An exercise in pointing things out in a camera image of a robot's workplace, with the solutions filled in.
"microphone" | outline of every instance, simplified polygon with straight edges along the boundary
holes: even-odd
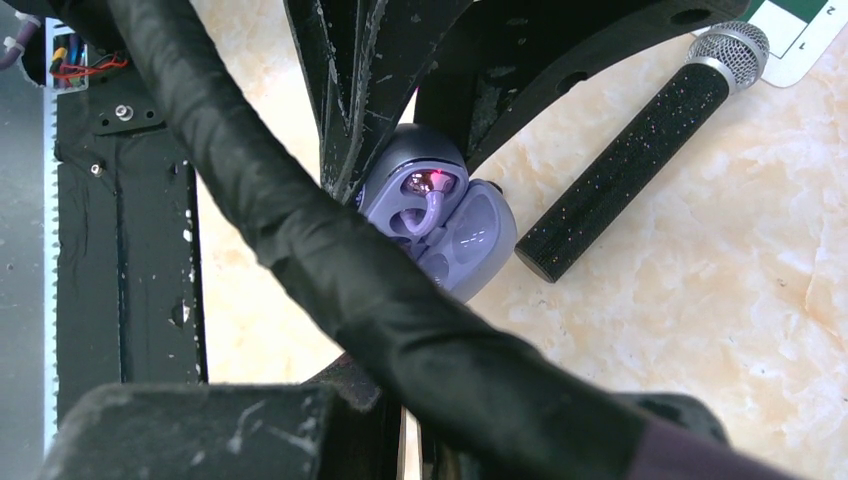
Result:
[[[763,74],[765,33],[725,22],[699,36],[684,66],[519,240],[515,253],[554,283],[722,103]]]

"screw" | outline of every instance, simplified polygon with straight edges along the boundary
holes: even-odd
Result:
[[[122,122],[129,122],[132,119],[132,107],[126,105],[118,105],[115,107],[115,116]]]

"marble surface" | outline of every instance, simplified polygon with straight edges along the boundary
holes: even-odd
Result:
[[[194,3],[247,98],[317,175],[282,1]],[[504,187],[520,232],[692,40],[578,85],[486,163],[479,176]],[[846,78],[848,30],[796,86],[760,83],[731,98],[556,285],[513,257],[471,306],[589,382],[694,395],[737,448],[805,477],[848,478]],[[338,347],[205,194],[200,207],[212,381],[297,382],[333,360]]]

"purple earbud case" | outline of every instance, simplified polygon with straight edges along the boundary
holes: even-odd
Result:
[[[439,226],[419,237],[410,233],[401,212],[427,208],[423,196],[404,188],[409,176],[421,171],[448,174],[455,181],[444,195]],[[512,210],[498,189],[484,180],[469,180],[459,150],[422,125],[398,126],[365,182],[359,211],[462,302],[503,268],[518,238]]]

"green and white card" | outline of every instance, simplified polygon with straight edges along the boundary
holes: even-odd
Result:
[[[813,68],[848,24],[848,0],[753,0],[740,20],[768,36],[771,55],[763,80],[790,87]]]

